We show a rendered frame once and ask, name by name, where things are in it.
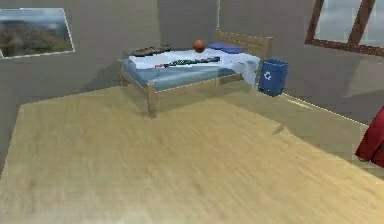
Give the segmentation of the blue pillow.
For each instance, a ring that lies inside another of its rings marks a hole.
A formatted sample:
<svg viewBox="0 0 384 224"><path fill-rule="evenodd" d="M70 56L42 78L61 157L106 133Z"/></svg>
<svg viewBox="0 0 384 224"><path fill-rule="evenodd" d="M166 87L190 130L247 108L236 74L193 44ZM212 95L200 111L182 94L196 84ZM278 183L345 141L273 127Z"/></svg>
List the blue pillow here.
<svg viewBox="0 0 384 224"><path fill-rule="evenodd" d="M208 45L208 48L211 48L214 50L220 50L228 54L239 54L243 52L243 50L240 47L227 45L223 42L211 43Z"/></svg>

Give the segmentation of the wooden bed with blue mattress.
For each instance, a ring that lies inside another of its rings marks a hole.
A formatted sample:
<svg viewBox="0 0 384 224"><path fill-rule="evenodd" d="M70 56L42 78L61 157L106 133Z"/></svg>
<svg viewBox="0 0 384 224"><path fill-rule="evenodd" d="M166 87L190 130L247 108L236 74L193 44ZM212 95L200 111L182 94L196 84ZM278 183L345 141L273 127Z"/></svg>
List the wooden bed with blue mattress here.
<svg viewBox="0 0 384 224"><path fill-rule="evenodd" d="M263 61L271 55L271 37L257 37L247 34L215 30L215 42L240 47L243 52L261 59L257 73L261 71ZM245 79L230 69L221 68L176 68L137 70L128 61L128 57L119 61L120 82L131 84L147 100L148 114L157 116L157 101L171 95L182 95L196 90L215 88L217 86Z"/></svg>

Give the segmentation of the white bed sheet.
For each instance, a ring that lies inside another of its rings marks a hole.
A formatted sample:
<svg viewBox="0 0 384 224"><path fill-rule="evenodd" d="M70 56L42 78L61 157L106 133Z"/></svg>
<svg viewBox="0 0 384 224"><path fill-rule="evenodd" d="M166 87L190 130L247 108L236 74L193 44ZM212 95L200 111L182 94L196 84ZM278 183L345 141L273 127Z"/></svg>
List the white bed sheet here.
<svg viewBox="0 0 384 224"><path fill-rule="evenodd" d="M205 49L202 53L195 50L176 50L152 56L136 57L129 56L128 61L137 70L154 70L165 68L154 68L155 65L170 63L176 60L193 60L210 57L220 57L220 62L201 63L193 65L174 66L176 68L221 68L230 69L236 74L240 74L245 81L254 86L256 83L256 71L259 68L261 59L247 53L228 54L220 50L211 48Z"/></svg>

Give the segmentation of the orange basketball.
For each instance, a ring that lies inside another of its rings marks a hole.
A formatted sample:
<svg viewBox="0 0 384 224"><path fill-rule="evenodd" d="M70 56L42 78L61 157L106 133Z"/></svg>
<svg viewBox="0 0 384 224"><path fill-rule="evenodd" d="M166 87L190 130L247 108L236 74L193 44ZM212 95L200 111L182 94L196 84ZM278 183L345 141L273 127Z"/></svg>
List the orange basketball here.
<svg viewBox="0 0 384 224"><path fill-rule="evenodd" d="M202 53L206 49L206 44L202 40L200 40L200 39L195 40L193 42L193 49L197 53Z"/></svg>

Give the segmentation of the blue recycling bin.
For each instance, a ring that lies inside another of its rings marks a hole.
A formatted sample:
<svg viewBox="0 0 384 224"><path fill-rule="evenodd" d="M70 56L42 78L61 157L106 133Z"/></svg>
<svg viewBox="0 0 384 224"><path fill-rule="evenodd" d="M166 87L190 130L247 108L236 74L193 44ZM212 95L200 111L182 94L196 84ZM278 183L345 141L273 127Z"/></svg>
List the blue recycling bin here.
<svg viewBox="0 0 384 224"><path fill-rule="evenodd" d="M281 95L285 86L289 64L277 59L263 61L258 82L258 90L275 97Z"/></svg>

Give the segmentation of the brown framed window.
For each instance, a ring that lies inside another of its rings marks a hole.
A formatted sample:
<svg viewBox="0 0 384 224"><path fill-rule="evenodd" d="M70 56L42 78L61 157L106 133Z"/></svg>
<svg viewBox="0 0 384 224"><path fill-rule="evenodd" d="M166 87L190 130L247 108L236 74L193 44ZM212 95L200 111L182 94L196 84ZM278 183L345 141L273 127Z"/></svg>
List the brown framed window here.
<svg viewBox="0 0 384 224"><path fill-rule="evenodd" d="M384 0L315 0L305 43L384 58Z"/></svg>

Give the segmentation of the framed landscape picture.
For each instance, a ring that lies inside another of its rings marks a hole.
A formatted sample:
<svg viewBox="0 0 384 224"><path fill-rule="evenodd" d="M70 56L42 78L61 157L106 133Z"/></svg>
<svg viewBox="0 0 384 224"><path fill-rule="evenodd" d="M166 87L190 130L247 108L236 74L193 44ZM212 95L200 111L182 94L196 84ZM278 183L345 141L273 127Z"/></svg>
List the framed landscape picture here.
<svg viewBox="0 0 384 224"><path fill-rule="evenodd" d="M0 8L0 58L72 53L63 8Z"/></svg>

